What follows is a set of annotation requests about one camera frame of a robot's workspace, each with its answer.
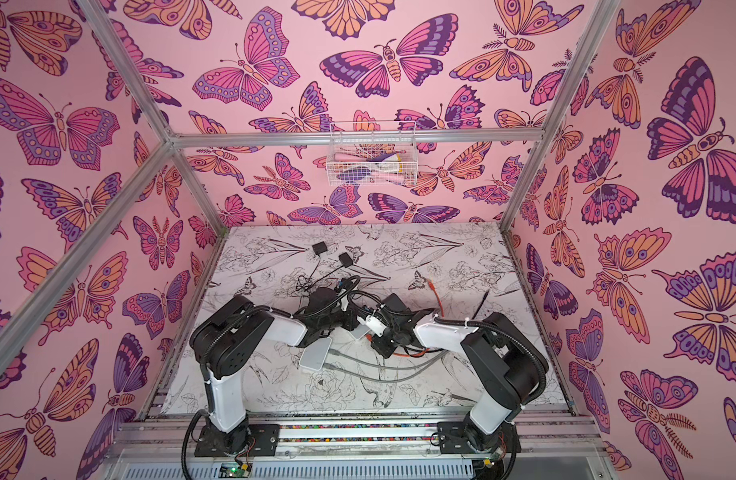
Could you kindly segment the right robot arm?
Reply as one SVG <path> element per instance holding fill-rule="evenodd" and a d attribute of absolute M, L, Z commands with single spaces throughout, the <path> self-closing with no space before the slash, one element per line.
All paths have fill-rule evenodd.
<path fill-rule="evenodd" d="M 399 347 L 438 350 L 463 356 L 483 393 L 466 414 L 462 433 L 475 452 L 502 445 L 500 432 L 546 389 L 546 357 L 503 313 L 483 319 L 451 319 L 438 309 L 397 310 L 385 303 L 357 314 L 371 332 L 374 350 L 384 357 Z"/>

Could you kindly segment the black adapter cable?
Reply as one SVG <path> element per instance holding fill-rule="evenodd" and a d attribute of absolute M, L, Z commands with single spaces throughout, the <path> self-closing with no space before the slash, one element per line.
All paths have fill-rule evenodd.
<path fill-rule="evenodd" d="M 294 283 L 294 292 L 299 296 L 308 296 L 317 287 L 335 287 L 340 281 L 347 280 L 349 277 L 357 276 L 360 278 L 359 285 L 368 287 L 376 284 L 389 282 L 391 277 L 388 274 L 379 272 L 376 268 L 367 268 L 358 264 L 355 253 L 349 253 L 354 260 L 354 264 L 349 268 L 343 268 L 337 257 L 329 258 L 326 265 L 321 267 L 317 263 L 316 267 L 310 274 L 298 275 Z"/>

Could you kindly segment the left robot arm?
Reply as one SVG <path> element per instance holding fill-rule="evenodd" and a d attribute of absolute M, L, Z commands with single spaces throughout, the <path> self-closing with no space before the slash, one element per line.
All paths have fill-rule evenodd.
<path fill-rule="evenodd" d="M 347 295 L 345 289 L 321 287 L 302 310 L 290 313 L 238 294 L 194 330 L 189 346 L 207 399 L 207 408 L 201 411 L 206 425 L 200 432 L 197 455 L 235 455 L 250 446 L 241 370 L 263 341 L 305 349 L 328 338 L 347 322 L 343 306 Z"/>

